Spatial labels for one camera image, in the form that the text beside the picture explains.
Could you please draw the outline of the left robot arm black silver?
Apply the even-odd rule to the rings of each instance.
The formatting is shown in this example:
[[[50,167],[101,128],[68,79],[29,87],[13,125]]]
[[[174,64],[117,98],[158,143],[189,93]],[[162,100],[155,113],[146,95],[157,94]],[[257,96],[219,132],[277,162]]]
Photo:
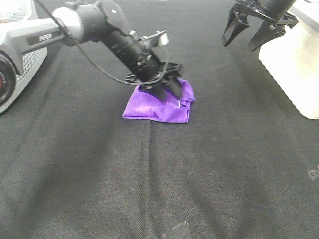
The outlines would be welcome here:
[[[93,4],[68,2],[39,19],[36,13],[17,21],[25,6],[33,0],[14,0],[17,8],[0,23],[0,110],[4,112],[24,90],[41,66],[48,46],[61,42],[79,46],[85,42],[102,42],[129,70],[122,81],[165,101],[169,94],[183,96],[179,81],[181,65],[162,61],[154,48],[168,44],[166,31],[139,37],[123,11],[114,1]]]

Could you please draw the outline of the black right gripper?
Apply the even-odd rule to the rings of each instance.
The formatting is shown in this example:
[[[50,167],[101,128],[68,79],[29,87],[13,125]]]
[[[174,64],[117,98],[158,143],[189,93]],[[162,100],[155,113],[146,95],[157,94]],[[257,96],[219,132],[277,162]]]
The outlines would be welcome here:
[[[284,25],[293,28],[299,22],[294,15],[287,13],[294,3],[295,0],[237,0],[230,10],[222,36],[223,46],[227,47],[242,31],[250,27],[249,15],[275,22],[263,22],[248,44],[251,51],[283,36],[286,33]]]

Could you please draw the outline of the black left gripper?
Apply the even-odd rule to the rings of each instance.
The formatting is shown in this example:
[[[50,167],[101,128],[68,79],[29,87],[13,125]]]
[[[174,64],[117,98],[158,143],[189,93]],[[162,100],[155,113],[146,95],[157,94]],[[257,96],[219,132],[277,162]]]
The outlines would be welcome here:
[[[176,98],[182,98],[183,86],[178,79],[181,76],[180,63],[162,62],[146,58],[133,60],[124,58],[124,65],[131,71],[125,78],[126,83],[146,86],[160,85],[166,87]],[[166,101],[166,91],[162,88],[151,88],[151,95],[161,101]]]

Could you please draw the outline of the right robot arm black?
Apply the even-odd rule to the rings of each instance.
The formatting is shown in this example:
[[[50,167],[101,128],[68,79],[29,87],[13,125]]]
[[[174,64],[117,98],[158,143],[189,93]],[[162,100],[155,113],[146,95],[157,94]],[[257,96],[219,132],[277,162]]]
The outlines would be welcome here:
[[[249,16],[263,21],[248,43],[251,51],[285,35],[286,26],[293,28],[299,22],[294,15],[288,13],[294,3],[294,0],[237,0],[229,12],[222,36],[223,45],[228,46],[242,31],[250,27]]]

